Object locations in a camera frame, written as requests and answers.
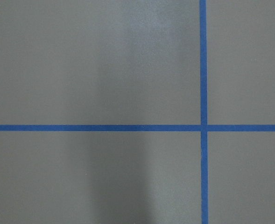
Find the gray floor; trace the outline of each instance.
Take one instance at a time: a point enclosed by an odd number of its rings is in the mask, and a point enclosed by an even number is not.
[[[200,133],[0,132],[0,224],[200,223]]]
[[[0,0],[0,124],[200,124],[198,0]],[[275,0],[207,1],[208,123],[275,124]],[[0,132],[0,224],[200,224],[200,132]],[[209,133],[209,223],[275,224],[275,133]]]

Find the blue tape line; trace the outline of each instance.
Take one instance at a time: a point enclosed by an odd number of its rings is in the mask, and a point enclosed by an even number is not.
[[[275,132],[275,125],[208,125],[209,132]]]
[[[201,132],[202,224],[208,224],[208,132]]]
[[[0,125],[0,131],[199,132],[200,125]]]
[[[201,198],[202,224],[208,224],[208,96],[206,1],[199,1],[201,86]]]

